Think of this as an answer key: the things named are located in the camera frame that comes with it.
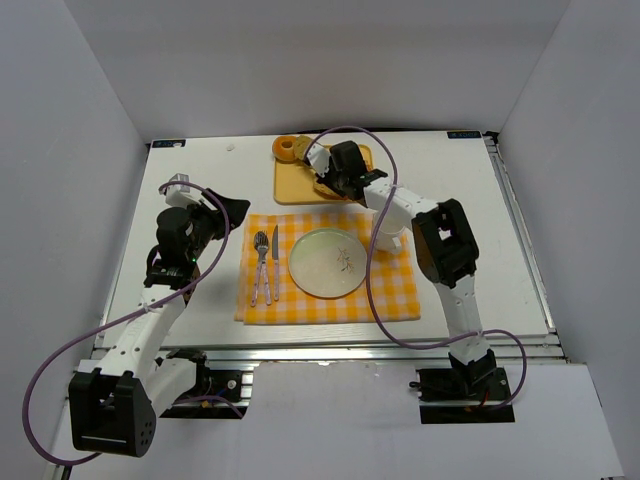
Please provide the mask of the right blue corner label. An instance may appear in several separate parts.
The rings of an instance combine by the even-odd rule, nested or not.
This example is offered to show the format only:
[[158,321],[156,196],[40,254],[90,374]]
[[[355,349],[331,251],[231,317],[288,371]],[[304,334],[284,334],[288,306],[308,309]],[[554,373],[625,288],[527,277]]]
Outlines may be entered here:
[[477,130],[447,131],[447,137],[453,140],[481,139],[482,134]]

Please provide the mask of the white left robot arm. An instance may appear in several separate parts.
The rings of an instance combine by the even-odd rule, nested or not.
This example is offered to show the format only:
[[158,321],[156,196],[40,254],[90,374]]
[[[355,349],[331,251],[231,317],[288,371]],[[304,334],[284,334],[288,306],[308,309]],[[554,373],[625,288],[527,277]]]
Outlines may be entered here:
[[80,451],[142,457],[158,418],[179,398],[211,387],[203,352],[159,351],[195,290],[198,258],[210,241],[242,224],[250,203],[212,190],[196,200],[182,189],[167,191],[166,202],[147,257],[141,316],[126,323],[91,372],[75,374],[69,384],[72,442]]

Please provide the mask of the left blue corner label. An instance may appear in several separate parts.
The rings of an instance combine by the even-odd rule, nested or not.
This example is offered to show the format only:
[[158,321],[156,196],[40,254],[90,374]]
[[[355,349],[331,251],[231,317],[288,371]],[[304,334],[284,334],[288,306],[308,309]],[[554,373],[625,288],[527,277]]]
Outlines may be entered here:
[[183,148],[186,145],[185,139],[162,139],[154,140],[151,143],[153,149],[161,148]]

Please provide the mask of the yellow plastic tray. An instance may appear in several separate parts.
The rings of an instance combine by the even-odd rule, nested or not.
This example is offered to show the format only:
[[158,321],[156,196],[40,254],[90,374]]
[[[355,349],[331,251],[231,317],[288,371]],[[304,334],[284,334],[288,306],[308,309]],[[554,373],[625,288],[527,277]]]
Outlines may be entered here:
[[313,205],[345,202],[345,199],[328,199],[317,194],[313,189],[313,181],[315,178],[312,169],[304,163],[299,161],[282,163],[275,159],[274,200],[281,205]]

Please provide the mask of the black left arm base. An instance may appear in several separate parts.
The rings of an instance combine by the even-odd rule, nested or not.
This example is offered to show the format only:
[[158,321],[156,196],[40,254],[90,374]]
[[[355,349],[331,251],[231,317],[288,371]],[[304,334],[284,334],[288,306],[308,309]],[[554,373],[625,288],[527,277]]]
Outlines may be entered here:
[[176,349],[170,351],[166,360],[188,360],[196,365],[195,384],[179,397],[179,403],[167,409],[162,418],[202,419],[202,420],[239,420],[247,407],[241,406],[242,378],[241,370],[215,369],[210,366],[203,351],[194,349]]

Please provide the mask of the pale green floral plate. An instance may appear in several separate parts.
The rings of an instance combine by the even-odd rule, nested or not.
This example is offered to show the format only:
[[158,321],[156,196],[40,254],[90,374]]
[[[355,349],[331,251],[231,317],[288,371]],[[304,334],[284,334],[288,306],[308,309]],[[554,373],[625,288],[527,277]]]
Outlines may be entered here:
[[314,297],[336,299],[360,287],[367,251],[353,234],[319,228],[300,237],[288,255],[289,274],[298,288]]

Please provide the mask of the seeded bread slice front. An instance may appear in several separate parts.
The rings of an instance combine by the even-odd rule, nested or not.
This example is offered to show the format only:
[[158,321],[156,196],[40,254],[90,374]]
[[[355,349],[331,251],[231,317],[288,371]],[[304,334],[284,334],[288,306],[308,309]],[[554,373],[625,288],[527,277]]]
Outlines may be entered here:
[[328,199],[334,199],[334,200],[343,200],[344,196],[334,192],[331,188],[329,188],[327,185],[323,184],[320,182],[320,178],[316,177],[313,181],[313,189],[314,191],[323,196],[326,197]]

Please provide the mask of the yellow checkered cloth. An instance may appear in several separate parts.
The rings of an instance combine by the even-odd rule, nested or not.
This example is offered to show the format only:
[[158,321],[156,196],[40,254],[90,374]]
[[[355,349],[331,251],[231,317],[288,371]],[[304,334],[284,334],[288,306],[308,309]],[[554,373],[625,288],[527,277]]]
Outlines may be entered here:
[[[354,235],[364,247],[369,246],[373,215],[370,213],[303,213],[248,216],[244,229],[238,294],[234,320],[245,325],[295,325],[372,323],[374,321],[367,298],[365,280],[358,272],[364,262],[358,253],[345,247],[329,256],[329,264],[355,284],[347,294],[337,298],[321,298],[305,292],[290,274],[290,257],[296,241],[319,228],[337,228]],[[258,254],[253,246],[254,235],[263,231],[278,231],[279,265],[268,261],[272,293],[279,299],[270,305],[265,296],[251,304]],[[421,317],[413,266],[408,252],[408,235],[400,237],[402,250],[392,253],[376,251],[371,264],[371,287],[377,313],[388,322],[415,321]]]

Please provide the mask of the seeded bread slice rear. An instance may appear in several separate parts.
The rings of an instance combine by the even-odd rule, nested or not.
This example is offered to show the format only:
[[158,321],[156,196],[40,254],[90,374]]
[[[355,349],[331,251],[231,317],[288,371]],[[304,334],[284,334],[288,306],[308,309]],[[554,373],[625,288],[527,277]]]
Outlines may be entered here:
[[293,142],[293,155],[296,161],[305,161],[305,152],[313,139],[306,135],[299,135]]

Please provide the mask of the blue corner label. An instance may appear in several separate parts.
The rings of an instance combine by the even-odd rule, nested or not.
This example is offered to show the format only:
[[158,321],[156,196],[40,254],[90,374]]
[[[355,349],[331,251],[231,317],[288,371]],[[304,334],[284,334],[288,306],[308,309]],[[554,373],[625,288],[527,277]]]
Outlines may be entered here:
[[447,137],[453,140],[481,139],[482,134],[477,130],[447,131]]
[[162,139],[154,140],[151,143],[153,149],[161,148],[183,148],[186,145],[185,139]]

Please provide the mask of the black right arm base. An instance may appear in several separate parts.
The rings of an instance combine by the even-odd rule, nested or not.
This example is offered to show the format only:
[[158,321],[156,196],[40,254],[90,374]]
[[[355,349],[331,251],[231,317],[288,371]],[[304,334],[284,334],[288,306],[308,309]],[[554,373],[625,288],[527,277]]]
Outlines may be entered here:
[[452,369],[427,368],[417,370],[416,374],[416,379],[408,386],[418,396],[423,425],[515,422],[511,405],[498,408],[511,396],[503,368],[471,388]]

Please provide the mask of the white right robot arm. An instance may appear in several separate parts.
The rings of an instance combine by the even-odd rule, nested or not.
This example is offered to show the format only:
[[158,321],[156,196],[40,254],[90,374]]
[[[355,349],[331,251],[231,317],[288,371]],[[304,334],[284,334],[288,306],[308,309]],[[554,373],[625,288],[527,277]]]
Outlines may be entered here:
[[461,203],[429,200],[400,186],[395,175],[368,169],[353,141],[311,147],[308,162],[320,184],[376,211],[373,240],[387,219],[411,231],[418,267],[437,291],[449,333],[440,344],[449,348],[453,390],[444,396],[477,398],[497,366],[475,296],[479,247]]

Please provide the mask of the white ceramic mug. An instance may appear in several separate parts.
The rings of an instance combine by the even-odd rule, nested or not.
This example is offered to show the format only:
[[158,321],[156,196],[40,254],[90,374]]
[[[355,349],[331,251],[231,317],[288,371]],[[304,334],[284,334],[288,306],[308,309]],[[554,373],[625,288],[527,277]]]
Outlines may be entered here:
[[404,230],[405,227],[387,213],[378,228],[374,248],[394,255],[399,254],[403,249]]

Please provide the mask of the seeded bread slice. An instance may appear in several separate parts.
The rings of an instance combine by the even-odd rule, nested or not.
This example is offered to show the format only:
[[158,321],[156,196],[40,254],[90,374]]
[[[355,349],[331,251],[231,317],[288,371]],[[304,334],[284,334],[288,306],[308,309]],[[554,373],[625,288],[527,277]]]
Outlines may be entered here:
[[305,152],[313,139],[306,135],[299,135],[293,142],[293,155],[296,161],[305,161]]
[[320,182],[320,178],[316,177],[313,181],[313,189],[314,191],[323,196],[326,197],[328,199],[334,199],[334,200],[343,200],[344,196],[334,192],[331,188],[329,188],[327,185],[323,184]]

